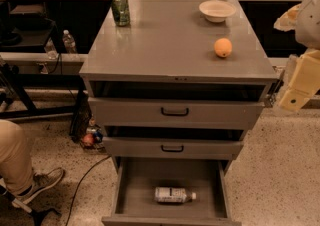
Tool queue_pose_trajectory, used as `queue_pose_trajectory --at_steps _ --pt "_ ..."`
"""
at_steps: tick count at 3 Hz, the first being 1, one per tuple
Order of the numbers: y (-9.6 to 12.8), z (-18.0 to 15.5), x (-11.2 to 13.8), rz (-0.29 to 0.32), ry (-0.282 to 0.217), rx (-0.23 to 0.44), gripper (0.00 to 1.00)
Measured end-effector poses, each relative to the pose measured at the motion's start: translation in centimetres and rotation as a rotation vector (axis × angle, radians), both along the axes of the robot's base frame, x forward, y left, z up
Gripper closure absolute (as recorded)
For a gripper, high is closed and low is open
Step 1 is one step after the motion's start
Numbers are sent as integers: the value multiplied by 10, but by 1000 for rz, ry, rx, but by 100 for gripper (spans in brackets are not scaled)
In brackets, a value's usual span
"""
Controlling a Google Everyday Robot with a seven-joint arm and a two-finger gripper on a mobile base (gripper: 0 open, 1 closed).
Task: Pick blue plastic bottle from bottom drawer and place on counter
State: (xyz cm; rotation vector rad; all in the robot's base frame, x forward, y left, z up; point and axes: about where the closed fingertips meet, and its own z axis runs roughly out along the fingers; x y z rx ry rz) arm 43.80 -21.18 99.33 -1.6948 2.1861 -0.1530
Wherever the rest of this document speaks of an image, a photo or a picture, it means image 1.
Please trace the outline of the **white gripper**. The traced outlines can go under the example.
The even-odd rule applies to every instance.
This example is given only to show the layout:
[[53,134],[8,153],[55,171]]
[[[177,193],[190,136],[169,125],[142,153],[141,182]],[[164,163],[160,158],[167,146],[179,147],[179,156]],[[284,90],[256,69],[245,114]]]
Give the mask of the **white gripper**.
[[[279,31],[290,31],[296,27],[300,5],[288,9],[274,23]],[[296,112],[320,90],[320,51],[307,49],[297,57],[291,55],[284,73],[284,85],[278,93],[280,108]]]

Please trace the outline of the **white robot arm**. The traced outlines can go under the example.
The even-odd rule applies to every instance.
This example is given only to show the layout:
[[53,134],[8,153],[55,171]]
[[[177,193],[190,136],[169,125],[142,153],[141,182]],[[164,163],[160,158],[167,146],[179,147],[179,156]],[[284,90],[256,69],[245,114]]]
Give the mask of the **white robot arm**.
[[274,28],[294,30],[296,41],[306,47],[299,57],[289,57],[277,97],[280,108],[296,112],[320,90],[320,0],[303,0],[291,7]]

